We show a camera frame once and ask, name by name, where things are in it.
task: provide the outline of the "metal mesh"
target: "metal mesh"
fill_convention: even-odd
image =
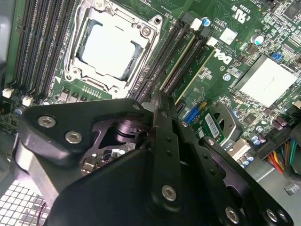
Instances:
[[[0,198],[0,226],[36,226],[38,215],[45,201],[41,196],[14,181]],[[40,217],[43,225],[50,208],[44,208]]]

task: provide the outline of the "green circuit board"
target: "green circuit board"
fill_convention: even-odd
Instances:
[[[146,67],[150,66],[155,60],[164,45],[164,41],[168,38],[171,27],[178,19],[183,18],[185,13],[191,16],[190,21],[204,17],[210,19],[208,36],[216,40],[214,47],[204,46],[202,55],[193,59],[186,70],[183,84],[171,94],[176,102],[181,100],[186,103],[180,118],[184,119],[193,106],[200,105],[204,101],[208,102],[208,107],[219,101],[230,110],[240,112],[238,120],[243,125],[244,137],[247,137],[248,133],[254,131],[258,126],[263,127],[264,134],[269,133],[272,129],[269,122],[275,115],[283,115],[288,120],[293,120],[286,114],[286,111],[300,98],[300,77],[274,103],[272,113],[269,115],[264,113],[266,107],[248,99],[235,89],[237,82],[262,54],[271,56],[275,52],[280,53],[283,58],[278,61],[279,64],[287,67],[294,65],[295,68],[298,68],[296,62],[300,61],[300,12],[298,11],[293,18],[289,18],[291,15],[285,15],[286,10],[293,2],[292,0],[276,1],[273,7],[261,0],[117,0],[115,2],[146,21],[155,15],[161,15],[163,18],[164,22],[159,42]],[[80,3],[80,0],[75,1],[75,8]],[[18,47],[25,9],[26,1],[17,0],[9,47],[6,84],[13,80],[17,58],[20,54]],[[74,15],[75,11],[73,11],[67,29],[68,34],[74,29]],[[251,52],[249,48],[253,45],[250,43],[250,39],[256,34],[263,36],[265,41],[256,47],[256,51]],[[170,59],[169,66],[165,69],[166,75],[153,86],[153,91],[162,88],[166,78],[177,66],[181,57],[188,51],[196,36],[197,32],[191,32],[184,37],[184,41],[175,51]],[[33,103],[32,105],[45,104],[45,102],[47,104],[68,102],[60,99],[60,95],[64,90],[68,90],[70,95],[75,94],[78,100],[81,97],[84,97],[87,101],[111,98],[110,94],[84,81],[74,80],[70,82],[65,79],[63,59],[67,44],[68,39],[62,45],[57,59],[57,66],[51,77],[47,99],[44,102]],[[229,81],[223,79],[226,73],[231,76]],[[295,70],[294,74],[300,76],[300,71]],[[20,105],[20,99],[17,97],[3,98],[2,108],[5,108],[6,113],[0,115],[0,124],[5,130],[16,130],[19,116],[14,115],[13,112]],[[256,119],[252,122],[246,121],[249,114],[255,116]],[[196,136],[198,136],[198,128],[202,124],[200,116],[195,118],[193,124]]]

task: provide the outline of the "red wire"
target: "red wire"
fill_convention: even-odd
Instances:
[[[280,166],[278,165],[278,163],[275,161],[274,156],[271,154],[271,155],[269,155],[269,157],[270,157],[272,163],[274,164],[275,168],[279,171],[280,174],[283,175],[283,171],[282,171],[282,169],[280,168]]]
[[[46,206],[46,203],[43,203],[43,205],[41,206],[41,209],[40,209],[39,215],[38,215],[38,219],[37,219],[37,226],[40,226],[40,218],[42,216],[42,213],[43,213],[43,210],[44,210],[45,206]]]

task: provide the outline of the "black microchip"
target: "black microchip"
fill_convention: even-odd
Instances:
[[[250,45],[247,49],[246,49],[247,53],[249,54],[255,54],[258,52],[258,48],[254,45]]]
[[[255,121],[256,117],[252,114],[248,114],[244,119],[244,122],[248,125],[252,124]]]
[[[271,113],[272,113],[272,110],[271,109],[265,109],[264,111],[263,111],[266,115],[270,115]]]
[[[298,15],[301,9],[301,3],[299,1],[291,3],[291,5],[284,11],[284,15],[289,19],[294,19],[296,15]]]
[[[244,58],[245,56],[242,54],[239,54],[238,57],[236,58],[237,61],[241,62],[241,60]]]

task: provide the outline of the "ram slot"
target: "ram slot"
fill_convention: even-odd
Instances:
[[[35,17],[34,15],[34,8],[37,4],[38,0],[29,0],[26,3],[26,8],[24,12],[23,18],[23,28],[21,33],[21,38],[19,41],[19,51],[17,57],[17,64],[14,74],[14,79],[17,82],[18,87],[23,85],[24,80],[26,79],[26,74],[24,74],[24,68],[26,67],[26,51],[29,48],[30,43],[30,31],[31,31],[31,24]]]
[[[51,15],[53,15],[54,10],[55,10],[55,1],[49,0],[47,8],[45,8],[45,10],[46,10],[46,14],[44,17],[44,22],[41,23],[42,36],[40,37],[38,51],[37,51],[37,54],[35,57],[36,64],[34,65],[34,69],[33,69],[31,89],[29,91],[30,95],[32,95],[35,92],[35,90],[37,89],[37,82],[38,82],[38,79],[40,76],[40,68],[42,66],[42,61],[44,59],[45,48],[46,48],[47,39],[49,36],[50,27],[51,27],[51,23],[49,23],[49,20],[51,19]]]
[[[60,28],[57,34],[57,41],[55,43],[54,54],[52,55],[51,65],[48,68],[48,77],[44,80],[42,89],[40,90],[40,98],[45,98],[48,94],[49,87],[52,81],[52,78],[57,70],[59,61],[62,59],[60,57],[61,50],[63,48],[63,41],[66,39],[67,32],[70,28],[71,19],[76,5],[76,0],[70,0],[65,5],[65,11],[63,13],[63,20],[58,22],[58,27]]]
[[[185,22],[177,21],[163,43],[155,60],[152,62],[149,71],[146,73],[143,79],[143,84],[141,84],[138,88],[138,91],[134,96],[135,100],[141,102],[148,97],[153,84],[159,79],[159,75],[166,68],[166,65],[170,61],[174,51],[177,49],[179,43],[181,43],[186,34],[187,28]]]
[[[177,65],[176,69],[164,85],[162,91],[171,94],[175,88],[178,86],[179,82],[183,79],[185,72],[188,70],[189,66],[191,65],[192,61],[201,51],[203,45],[206,42],[206,38],[199,35],[192,45],[189,47],[185,56],[181,59],[179,64]]]
[[[43,43],[43,57],[40,59],[40,67],[38,67],[38,79],[35,84],[35,90],[32,95],[37,97],[40,93],[40,87],[43,81],[47,77],[47,68],[49,64],[49,58],[52,55],[53,45],[57,34],[57,19],[62,15],[62,7],[66,1],[54,0],[49,13],[48,24],[45,32],[45,41]]]
[[[48,8],[49,0],[39,1],[39,5],[37,7],[37,18],[35,25],[32,29],[32,43],[31,48],[29,50],[29,63],[25,70],[25,74],[27,75],[25,81],[26,91],[32,89],[32,81],[34,80],[36,65],[38,61],[38,57],[40,56],[40,39],[42,37],[42,29],[43,29],[43,21],[46,18],[46,12]]]

